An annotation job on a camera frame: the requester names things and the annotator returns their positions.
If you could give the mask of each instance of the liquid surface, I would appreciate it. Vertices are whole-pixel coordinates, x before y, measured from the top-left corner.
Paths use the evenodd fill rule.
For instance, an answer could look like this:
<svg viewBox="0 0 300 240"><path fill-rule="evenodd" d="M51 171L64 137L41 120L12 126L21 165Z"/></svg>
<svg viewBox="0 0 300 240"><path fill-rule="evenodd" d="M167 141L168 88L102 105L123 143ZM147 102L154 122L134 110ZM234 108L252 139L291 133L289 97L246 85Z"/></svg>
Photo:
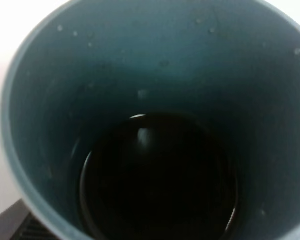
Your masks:
<svg viewBox="0 0 300 240"><path fill-rule="evenodd" d="M147 114L112 129L80 180L82 215L96 239L218 240L236 203L225 150L179 114Z"/></svg>

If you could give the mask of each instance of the teal mug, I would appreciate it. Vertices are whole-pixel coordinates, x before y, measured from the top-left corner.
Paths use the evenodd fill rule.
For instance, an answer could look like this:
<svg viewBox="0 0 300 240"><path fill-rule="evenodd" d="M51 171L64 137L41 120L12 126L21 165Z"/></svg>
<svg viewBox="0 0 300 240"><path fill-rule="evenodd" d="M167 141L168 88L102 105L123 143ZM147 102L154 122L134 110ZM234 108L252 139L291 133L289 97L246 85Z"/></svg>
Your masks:
<svg viewBox="0 0 300 240"><path fill-rule="evenodd" d="M295 22L253 0L56 10L20 47L2 93L3 145L34 215L61 239L91 240L77 194L87 153L106 129L151 112L195 116L233 156L239 208L225 238L300 239Z"/></svg>

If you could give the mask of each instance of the dark liquid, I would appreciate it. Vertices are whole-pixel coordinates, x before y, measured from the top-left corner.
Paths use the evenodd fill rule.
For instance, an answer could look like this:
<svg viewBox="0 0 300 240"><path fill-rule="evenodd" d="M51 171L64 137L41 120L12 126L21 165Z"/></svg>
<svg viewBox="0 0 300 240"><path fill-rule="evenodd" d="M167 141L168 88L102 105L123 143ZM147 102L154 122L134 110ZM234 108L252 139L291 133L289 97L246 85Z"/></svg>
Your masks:
<svg viewBox="0 0 300 240"><path fill-rule="evenodd" d="M236 207L237 180L225 150L193 119L148 114L96 142L80 203L97 239L218 240Z"/></svg>

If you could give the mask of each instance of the black surface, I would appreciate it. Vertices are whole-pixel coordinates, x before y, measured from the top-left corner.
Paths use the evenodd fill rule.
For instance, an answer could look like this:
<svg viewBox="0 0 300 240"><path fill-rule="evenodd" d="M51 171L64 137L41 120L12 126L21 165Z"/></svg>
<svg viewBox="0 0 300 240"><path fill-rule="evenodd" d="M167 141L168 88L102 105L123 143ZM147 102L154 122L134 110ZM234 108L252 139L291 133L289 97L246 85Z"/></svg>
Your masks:
<svg viewBox="0 0 300 240"><path fill-rule="evenodd" d="M0 214L0 240L11 239L28 215L29 210L22 200Z"/></svg>
<svg viewBox="0 0 300 240"><path fill-rule="evenodd" d="M59 240L29 214L11 240Z"/></svg>
<svg viewBox="0 0 300 240"><path fill-rule="evenodd" d="M110 240L219 240L237 202L223 144L191 115L149 113L92 148L80 199L92 235Z"/></svg>

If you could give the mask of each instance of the water droplet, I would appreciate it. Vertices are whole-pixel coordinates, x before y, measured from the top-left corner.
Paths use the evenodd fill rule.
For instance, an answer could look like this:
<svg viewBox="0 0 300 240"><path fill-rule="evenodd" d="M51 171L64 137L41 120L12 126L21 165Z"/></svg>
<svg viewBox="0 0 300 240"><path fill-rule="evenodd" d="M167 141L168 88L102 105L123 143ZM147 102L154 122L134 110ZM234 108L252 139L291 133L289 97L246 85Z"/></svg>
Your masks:
<svg viewBox="0 0 300 240"><path fill-rule="evenodd" d="M138 91L138 99L143 100L148 97L148 91L147 90L139 90Z"/></svg>
<svg viewBox="0 0 300 240"><path fill-rule="evenodd" d="M150 131L147 128L140 128L138 131L138 142L143 147L147 147L150 141Z"/></svg>
<svg viewBox="0 0 300 240"><path fill-rule="evenodd" d="M80 141L81 141L80 137L75 141L74 146L73 146L72 151L71 151L71 159L75 156Z"/></svg>
<svg viewBox="0 0 300 240"><path fill-rule="evenodd" d="M62 32L62 30L64 29L64 27L63 27L62 25L59 25L59 26L57 27L57 29L58 29L59 32Z"/></svg>
<svg viewBox="0 0 300 240"><path fill-rule="evenodd" d="M261 209L260 213L261 213L261 215L262 215L263 217L265 217L265 216L267 215L266 211L263 210L263 209Z"/></svg>
<svg viewBox="0 0 300 240"><path fill-rule="evenodd" d="M197 19L195 20L195 23L196 23L196 24L202 24L202 23L203 23L203 20L202 20L201 18L197 18Z"/></svg>
<svg viewBox="0 0 300 240"><path fill-rule="evenodd" d="M162 60L161 62L159 62L159 66L161 68L166 68L170 65L170 62L168 60Z"/></svg>
<svg viewBox="0 0 300 240"><path fill-rule="evenodd" d="M209 33L210 34L214 34L216 32L216 29L214 28L214 27L211 27L210 29L209 29Z"/></svg>
<svg viewBox="0 0 300 240"><path fill-rule="evenodd" d="M88 39L92 40L95 38L95 33L93 31L89 31L87 34Z"/></svg>
<svg viewBox="0 0 300 240"><path fill-rule="evenodd" d="M294 50L294 55L296 55L296 56L299 56L300 55L300 48L296 48L295 50Z"/></svg>
<svg viewBox="0 0 300 240"><path fill-rule="evenodd" d="M52 172L51 166L47 167L46 172L47 172L48 178L52 179L53 178L53 172Z"/></svg>
<svg viewBox="0 0 300 240"><path fill-rule="evenodd" d="M90 83L88 84L88 88L90 88L90 89L92 89L94 86L95 86L95 83L94 83L94 82L90 82Z"/></svg>

